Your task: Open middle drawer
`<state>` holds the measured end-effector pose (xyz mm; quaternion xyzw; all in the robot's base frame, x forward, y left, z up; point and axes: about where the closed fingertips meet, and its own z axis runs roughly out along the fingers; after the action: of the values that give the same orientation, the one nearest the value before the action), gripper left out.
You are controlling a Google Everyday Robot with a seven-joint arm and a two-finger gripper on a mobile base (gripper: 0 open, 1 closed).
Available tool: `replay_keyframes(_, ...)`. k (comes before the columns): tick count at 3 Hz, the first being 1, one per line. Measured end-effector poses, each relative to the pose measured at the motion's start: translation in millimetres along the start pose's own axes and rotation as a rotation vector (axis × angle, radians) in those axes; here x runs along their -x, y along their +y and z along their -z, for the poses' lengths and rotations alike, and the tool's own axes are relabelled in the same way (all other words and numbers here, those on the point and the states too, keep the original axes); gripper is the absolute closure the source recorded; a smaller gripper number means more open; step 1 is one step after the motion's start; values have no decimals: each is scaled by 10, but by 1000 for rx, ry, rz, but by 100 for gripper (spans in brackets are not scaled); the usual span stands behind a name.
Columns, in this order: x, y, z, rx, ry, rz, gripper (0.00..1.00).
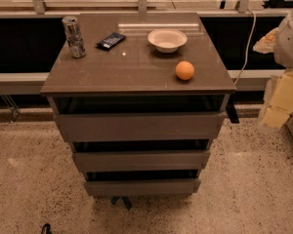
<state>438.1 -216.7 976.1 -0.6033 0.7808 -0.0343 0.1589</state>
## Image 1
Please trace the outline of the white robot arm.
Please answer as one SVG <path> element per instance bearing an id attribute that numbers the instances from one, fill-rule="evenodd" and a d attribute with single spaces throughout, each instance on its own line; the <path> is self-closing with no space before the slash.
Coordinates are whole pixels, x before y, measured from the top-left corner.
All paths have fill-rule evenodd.
<path id="1" fill-rule="evenodd" d="M 277 28 L 256 42 L 253 50 L 260 54 L 273 53 L 276 63 L 293 68 L 293 9 Z"/>

